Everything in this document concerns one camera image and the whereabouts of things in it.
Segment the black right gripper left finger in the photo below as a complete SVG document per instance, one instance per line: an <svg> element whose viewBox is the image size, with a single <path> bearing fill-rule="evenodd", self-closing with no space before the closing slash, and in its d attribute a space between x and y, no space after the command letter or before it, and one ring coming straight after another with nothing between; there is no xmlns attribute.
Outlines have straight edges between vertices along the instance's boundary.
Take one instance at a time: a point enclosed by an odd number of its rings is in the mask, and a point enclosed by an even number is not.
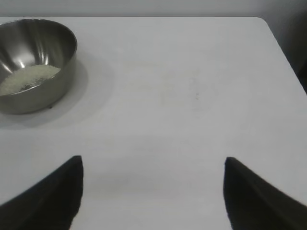
<svg viewBox="0 0 307 230"><path fill-rule="evenodd" d="M68 230L83 195L83 161L73 156L0 206L2 230Z"/></svg>

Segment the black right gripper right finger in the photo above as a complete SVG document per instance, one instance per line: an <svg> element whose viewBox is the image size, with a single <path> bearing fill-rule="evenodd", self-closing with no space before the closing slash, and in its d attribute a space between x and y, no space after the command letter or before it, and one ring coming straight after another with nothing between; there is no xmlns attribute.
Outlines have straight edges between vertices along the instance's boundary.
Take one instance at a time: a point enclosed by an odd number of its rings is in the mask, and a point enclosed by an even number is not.
<svg viewBox="0 0 307 230"><path fill-rule="evenodd" d="M234 230L305 230L307 207L234 157L224 163L224 203Z"/></svg>

